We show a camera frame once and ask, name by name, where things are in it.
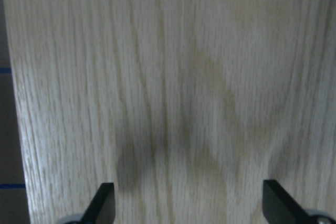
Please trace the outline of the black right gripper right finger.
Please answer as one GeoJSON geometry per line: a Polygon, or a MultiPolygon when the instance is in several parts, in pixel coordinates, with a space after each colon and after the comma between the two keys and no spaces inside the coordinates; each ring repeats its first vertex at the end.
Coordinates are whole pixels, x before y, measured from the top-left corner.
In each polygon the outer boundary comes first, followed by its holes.
{"type": "Polygon", "coordinates": [[[302,208],[274,179],[263,181],[263,215],[268,223],[335,223],[328,213],[302,208]]]}

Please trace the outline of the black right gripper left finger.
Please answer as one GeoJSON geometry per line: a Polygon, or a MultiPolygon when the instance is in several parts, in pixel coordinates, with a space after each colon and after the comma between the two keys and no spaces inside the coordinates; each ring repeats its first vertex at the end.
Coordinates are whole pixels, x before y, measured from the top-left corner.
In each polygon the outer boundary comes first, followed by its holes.
{"type": "Polygon", "coordinates": [[[115,203],[114,183],[102,183],[79,223],[114,223],[115,203]]]}

